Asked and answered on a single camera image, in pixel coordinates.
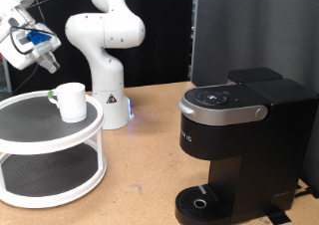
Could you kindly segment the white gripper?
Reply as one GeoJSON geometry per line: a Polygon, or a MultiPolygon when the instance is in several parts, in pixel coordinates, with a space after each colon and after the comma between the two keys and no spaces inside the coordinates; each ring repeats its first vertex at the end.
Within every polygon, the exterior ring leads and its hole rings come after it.
{"type": "Polygon", "coordinates": [[[60,69],[53,52],[61,46],[57,35],[44,24],[31,27],[11,26],[1,41],[0,52],[16,69],[23,70],[37,63],[49,73],[60,69]]]}

